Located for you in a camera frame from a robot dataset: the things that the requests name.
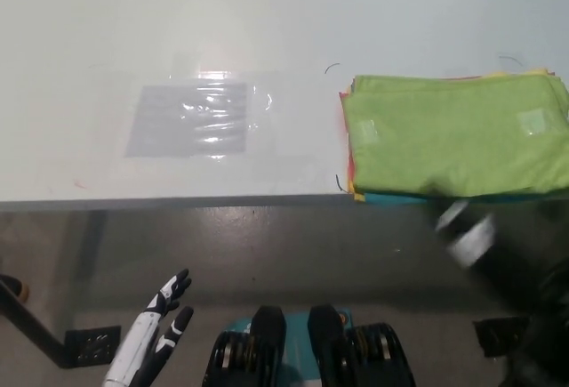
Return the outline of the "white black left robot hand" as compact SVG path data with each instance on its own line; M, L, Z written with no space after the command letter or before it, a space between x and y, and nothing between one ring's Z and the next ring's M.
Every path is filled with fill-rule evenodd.
M184 269L154 294L120 343L103 379L104 386L150 386L156 380L192 319L194 309L182 308L162 334L160 323L179 307L180 298L190 285L189 271Z

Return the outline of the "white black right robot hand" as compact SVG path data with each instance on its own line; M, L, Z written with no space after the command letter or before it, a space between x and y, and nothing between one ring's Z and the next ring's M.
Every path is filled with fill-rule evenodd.
M468 200L438 198L429 215L444 249L464 269L493 286L537 283L537 272L514 238L491 212L480 213Z

